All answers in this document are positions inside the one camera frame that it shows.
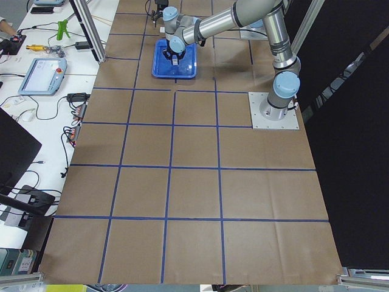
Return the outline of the aluminium frame post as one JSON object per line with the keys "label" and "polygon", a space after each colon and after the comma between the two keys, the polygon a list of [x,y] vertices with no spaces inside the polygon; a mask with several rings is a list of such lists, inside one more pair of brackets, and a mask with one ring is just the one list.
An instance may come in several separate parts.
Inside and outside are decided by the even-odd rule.
{"label": "aluminium frame post", "polygon": [[104,63],[106,61],[106,52],[86,1],[70,0],[69,2],[76,18],[78,19],[95,60],[99,64]]}

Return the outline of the black red box device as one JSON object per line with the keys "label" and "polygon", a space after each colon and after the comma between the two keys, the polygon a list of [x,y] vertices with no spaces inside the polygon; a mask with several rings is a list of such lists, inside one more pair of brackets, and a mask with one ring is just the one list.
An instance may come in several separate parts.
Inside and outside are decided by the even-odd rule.
{"label": "black red box device", "polygon": [[1,41],[1,55],[17,55],[26,37],[21,35],[18,41],[14,41],[13,38]]}

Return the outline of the black power adapter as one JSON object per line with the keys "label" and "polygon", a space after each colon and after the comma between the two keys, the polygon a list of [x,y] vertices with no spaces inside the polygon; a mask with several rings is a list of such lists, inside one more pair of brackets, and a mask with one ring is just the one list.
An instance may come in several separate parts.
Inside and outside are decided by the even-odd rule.
{"label": "black power adapter", "polygon": [[82,41],[82,42],[76,42],[75,48],[76,50],[87,50],[90,49],[91,47],[87,41]]}

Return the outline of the black monitor base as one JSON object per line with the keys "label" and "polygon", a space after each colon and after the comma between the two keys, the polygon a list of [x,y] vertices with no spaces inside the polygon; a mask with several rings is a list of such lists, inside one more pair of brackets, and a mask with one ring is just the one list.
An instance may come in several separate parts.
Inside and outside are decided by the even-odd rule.
{"label": "black monitor base", "polygon": [[25,185],[16,198],[1,194],[1,204],[32,215],[45,215],[55,197],[46,192]]}

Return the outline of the blue plastic tray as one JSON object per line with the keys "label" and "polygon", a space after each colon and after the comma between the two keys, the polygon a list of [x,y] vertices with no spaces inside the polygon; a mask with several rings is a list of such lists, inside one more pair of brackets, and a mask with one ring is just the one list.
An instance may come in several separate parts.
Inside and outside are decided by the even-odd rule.
{"label": "blue plastic tray", "polygon": [[163,55],[167,48],[166,39],[156,42],[153,58],[152,75],[156,78],[192,79],[197,74],[197,48],[195,44],[187,46],[185,55],[178,60],[176,56],[168,60]]}

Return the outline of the black monitor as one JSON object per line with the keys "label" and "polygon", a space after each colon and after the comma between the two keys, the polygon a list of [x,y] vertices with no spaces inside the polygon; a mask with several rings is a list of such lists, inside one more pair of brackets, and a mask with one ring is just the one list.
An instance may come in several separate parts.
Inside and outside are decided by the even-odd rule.
{"label": "black monitor", "polygon": [[1,109],[1,194],[8,195],[39,153],[42,144]]}

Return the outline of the black phone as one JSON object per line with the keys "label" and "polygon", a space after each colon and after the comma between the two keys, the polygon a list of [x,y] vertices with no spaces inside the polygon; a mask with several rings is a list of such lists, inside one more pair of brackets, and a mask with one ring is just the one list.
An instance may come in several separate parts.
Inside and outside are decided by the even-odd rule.
{"label": "black phone", "polygon": [[53,14],[53,7],[33,7],[31,14]]}

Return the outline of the teach pendant tablet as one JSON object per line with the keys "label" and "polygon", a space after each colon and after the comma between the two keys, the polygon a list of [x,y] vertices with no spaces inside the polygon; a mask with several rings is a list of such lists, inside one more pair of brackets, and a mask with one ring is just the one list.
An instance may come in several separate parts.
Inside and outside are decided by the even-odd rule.
{"label": "teach pendant tablet", "polygon": [[24,96],[52,96],[64,79],[67,69],[65,58],[34,58],[18,94]]}

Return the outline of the green clamp tool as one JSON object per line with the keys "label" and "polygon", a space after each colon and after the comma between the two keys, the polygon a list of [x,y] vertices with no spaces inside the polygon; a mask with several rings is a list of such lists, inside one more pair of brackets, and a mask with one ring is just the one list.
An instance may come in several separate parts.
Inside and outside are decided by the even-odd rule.
{"label": "green clamp tool", "polygon": [[58,30],[57,30],[57,41],[61,41],[63,39],[63,35],[66,35],[68,38],[70,38],[69,32],[67,31],[67,24],[68,20],[64,19],[63,21],[57,22],[58,24]]}

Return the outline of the yellow tool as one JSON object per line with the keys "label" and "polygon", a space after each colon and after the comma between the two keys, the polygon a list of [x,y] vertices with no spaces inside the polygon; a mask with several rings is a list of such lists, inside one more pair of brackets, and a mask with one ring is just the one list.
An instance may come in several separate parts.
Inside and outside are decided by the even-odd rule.
{"label": "yellow tool", "polygon": [[39,51],[46,51],[47,48],[46,48],[46,46],[43,46],[43,45],[33,44],[33,45],[26,46],[26,49],[32,50],[35,52],[39,52]]}

